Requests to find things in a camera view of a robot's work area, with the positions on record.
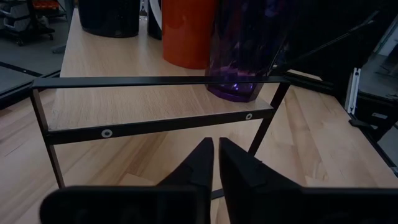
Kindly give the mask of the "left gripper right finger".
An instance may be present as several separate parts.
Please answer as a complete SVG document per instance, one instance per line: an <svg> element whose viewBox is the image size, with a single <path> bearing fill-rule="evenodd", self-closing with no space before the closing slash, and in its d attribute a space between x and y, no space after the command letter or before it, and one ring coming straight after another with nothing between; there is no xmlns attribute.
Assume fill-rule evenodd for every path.
<svg viewBox="0 0 398 224"><path fill-rule="evenodd" d="M303 187L220 138L231 224L398 224L398 189Z"/></svg>

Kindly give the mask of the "wooden shelf, black metal frame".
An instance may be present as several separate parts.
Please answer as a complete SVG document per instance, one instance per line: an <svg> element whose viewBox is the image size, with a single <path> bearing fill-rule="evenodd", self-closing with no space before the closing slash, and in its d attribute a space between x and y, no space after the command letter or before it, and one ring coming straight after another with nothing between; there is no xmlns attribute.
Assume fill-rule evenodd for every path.
<svg viewBox="0 0 398 224"><path fill-rule="evenodd" d="M74 10L60 76L34 82L31 102L56 188L155 185L205 138L221 137L256 155L289 84L271 78L249 103L218 98L190 80L203 70L168 63L146 33L85 32Z"/></svg>

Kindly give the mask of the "black table frame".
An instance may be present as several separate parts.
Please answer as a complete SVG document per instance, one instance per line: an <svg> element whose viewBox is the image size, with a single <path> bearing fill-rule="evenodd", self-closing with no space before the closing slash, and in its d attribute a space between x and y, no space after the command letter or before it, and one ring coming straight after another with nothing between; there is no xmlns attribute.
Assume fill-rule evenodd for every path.
<svg viewBox="0 0 398 224"><path fill-rule="evenodd" d="M48 74L41 74L28 70L26 68L0 62L1 68L7 68L15 72L32 76L31 80L15 84L14 86L0 91L0 110L18 103L29 96L29 87L36 78L55 78L60 76L61 70L56 70ZM315 90L320 93L331 93L335 87L331 83L324 81L309 81L310 78L298 78L299 75L288 75L293 72L285 72L283 76L288 77L292 84L299 87L305 87L309 90ZM398 177L398 162L393 162L383 148L377 143L392 127L398 129L398 100L389 100L381 96L370 93L359 92L357 103L360 109L355 115L350 115L350 124L355 124L365 135L368 141L373 145L383 161L392 169ZM386 115L387 118L376 118L376 115L370 115L370 112Z"/></svg>

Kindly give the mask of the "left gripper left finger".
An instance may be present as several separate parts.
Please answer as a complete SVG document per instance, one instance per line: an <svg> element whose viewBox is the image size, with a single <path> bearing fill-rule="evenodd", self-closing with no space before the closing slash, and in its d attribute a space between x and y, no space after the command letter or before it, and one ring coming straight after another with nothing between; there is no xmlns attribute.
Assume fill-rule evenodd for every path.
<svg viewBox="0 0 398 224"><path fill-rule="evenodd" d="M210 224L214 145L204 138L153 186L71 186L43 200L41 224Z"/></svg>

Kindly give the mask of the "black rolling cart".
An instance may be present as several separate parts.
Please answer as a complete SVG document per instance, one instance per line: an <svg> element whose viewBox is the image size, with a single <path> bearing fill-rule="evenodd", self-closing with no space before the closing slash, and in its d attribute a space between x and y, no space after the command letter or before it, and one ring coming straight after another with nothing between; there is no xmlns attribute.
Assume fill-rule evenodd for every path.
<svg viewBox="0 0 398 224"><path fill-rule="evenodd" d="M49 19L65 16L59 0L0 0L0 37L23 46L39 37L53 40Z"/></svg>

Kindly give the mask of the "orange-red mug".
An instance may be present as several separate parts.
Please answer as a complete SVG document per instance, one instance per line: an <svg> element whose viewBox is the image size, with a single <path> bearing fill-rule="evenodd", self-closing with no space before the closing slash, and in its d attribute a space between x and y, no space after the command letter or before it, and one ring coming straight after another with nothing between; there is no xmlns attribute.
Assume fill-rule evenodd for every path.
<svg viewBox="0 0 398 224"><path fill-rule="evenodd" d="M162 31L162 55L169 63L203 70L210 60L217 0L149 0Z"/></svg>

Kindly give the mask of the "purple faceted plastic tumbler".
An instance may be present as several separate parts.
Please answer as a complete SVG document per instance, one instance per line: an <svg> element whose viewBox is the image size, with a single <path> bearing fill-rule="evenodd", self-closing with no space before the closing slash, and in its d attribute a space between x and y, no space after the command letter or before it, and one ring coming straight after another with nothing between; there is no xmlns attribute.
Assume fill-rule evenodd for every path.
<svg viewBox="0 0 398 224"><path fill-rule="evenodd" d="M207 90L229 101L255 100L262 84L231 80L268 75L302 4L303 0L219 0L205 74L225 83L208 84Z"/></svg>

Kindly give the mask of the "silver aluminium extrusion post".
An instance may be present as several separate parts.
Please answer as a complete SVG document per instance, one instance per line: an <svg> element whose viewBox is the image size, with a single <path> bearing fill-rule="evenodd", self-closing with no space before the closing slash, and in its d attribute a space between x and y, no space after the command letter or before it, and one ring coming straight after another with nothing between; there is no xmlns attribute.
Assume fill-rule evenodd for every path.
<svg viewBox="0 0 398 224"><path fill-rule="evenodd" d="M349 78L348 89L345 101L345 110L348 114L355 114L356 101L358 98L359 81L360 81L361 69L354 67L354 70Z"/></svg>

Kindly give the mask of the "black mug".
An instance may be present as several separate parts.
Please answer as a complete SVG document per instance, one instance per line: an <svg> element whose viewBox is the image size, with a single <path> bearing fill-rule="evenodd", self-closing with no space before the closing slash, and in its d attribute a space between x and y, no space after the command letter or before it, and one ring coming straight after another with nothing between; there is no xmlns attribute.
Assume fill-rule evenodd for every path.
<svg viewBox="0 0 398 224"><path fill-rule="evenodd" d="M139 0L78 0L84 31L103 37L128 38L139 33Z"/></svg>

